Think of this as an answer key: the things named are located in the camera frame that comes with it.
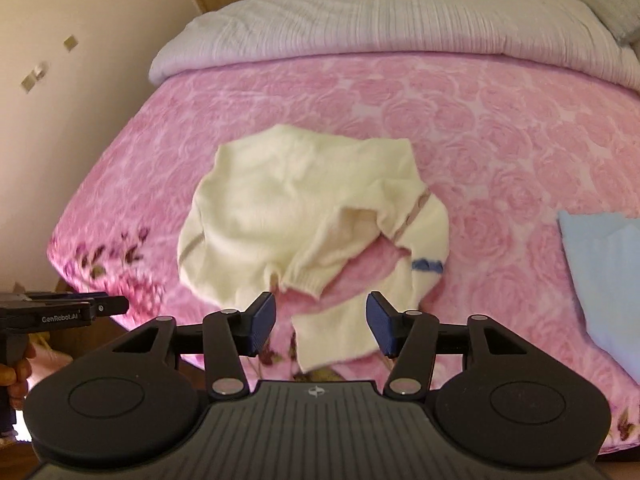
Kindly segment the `person's left hand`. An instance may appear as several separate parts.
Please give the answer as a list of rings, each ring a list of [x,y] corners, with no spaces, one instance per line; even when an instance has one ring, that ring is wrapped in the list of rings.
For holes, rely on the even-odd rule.
[[[29,390],[27,379],[32,376],[30,360],[35,356],[36,350],[29,342],[23,356],[14,365],[1,365],[0,387],[8,395],[9,404],[14,410],[21,411],[24,408],[24,401]]]

